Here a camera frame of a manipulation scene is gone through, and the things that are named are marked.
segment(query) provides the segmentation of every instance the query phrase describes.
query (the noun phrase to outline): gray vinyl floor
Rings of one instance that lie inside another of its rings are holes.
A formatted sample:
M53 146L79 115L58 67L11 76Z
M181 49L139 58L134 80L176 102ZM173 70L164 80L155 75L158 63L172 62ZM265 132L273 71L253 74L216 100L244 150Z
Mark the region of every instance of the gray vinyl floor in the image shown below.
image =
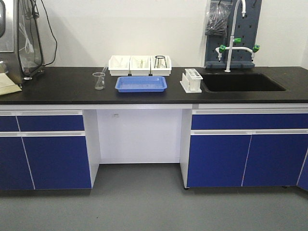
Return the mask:
M306 231L308 192L189 189L178 164L101 165L93 190L0 192L0 231Z

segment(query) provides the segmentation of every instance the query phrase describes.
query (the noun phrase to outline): paper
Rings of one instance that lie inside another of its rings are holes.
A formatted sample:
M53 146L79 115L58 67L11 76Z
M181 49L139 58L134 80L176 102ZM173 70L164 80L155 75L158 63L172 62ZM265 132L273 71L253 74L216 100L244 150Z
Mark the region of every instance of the paper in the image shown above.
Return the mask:
M0 73L0 95L5 95L13 92L21 91L18 85L5 74Z

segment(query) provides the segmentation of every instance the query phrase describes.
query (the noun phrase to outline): gray pegboard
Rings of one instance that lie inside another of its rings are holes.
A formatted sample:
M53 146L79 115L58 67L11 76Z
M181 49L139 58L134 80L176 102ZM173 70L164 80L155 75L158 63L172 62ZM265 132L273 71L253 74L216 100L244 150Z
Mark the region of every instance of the gray pegboard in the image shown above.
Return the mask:
M221 61L218 61L218 54L215 51L220 45L229 46L229 40L232 29L234 8L237 0L224 0L224 2L233 2L232 10L228 18L227 37L207 36L206 52L205 52L205 68L226 68L228 52L222 54ZM246 0L246 16L242 17L242 3L240 3L236 19L234 37L241 38L242 42L234 44L234 47L253 48L256 42L257 27L260 17L262 0ZM232 51L231 68L252 68L255 64L251 61L251 53L247 51Z

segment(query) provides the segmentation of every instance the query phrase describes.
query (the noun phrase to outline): blue cabinet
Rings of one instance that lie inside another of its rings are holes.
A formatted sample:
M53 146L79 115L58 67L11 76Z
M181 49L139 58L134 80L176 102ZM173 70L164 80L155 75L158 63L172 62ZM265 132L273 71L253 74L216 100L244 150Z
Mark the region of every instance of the blue cabinet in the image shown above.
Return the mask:
M2 112L0 190L91 187L81 111Z
M20 137L0 137L0 190L34 189Z
M308 135L253 135L243 186L295 186Z
M297 186L308 191L308 158L306 157Z
M84 136L23 137L36 189L90 189Z
M296 185L308 148L308 114L195 113L189 158L181 166L185 186ZM308 189L307 163L298 185Z
M187 187L241 186L250 135L191 136Z

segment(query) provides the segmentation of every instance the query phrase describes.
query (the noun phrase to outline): blue plastic tray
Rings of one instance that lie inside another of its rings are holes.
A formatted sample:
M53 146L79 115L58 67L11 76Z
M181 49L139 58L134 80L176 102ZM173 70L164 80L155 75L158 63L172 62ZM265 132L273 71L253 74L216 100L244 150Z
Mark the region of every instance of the blue plastic tray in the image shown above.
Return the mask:
M122 76L115 85L119 92L162 92L166 88L166 80L162 76Z

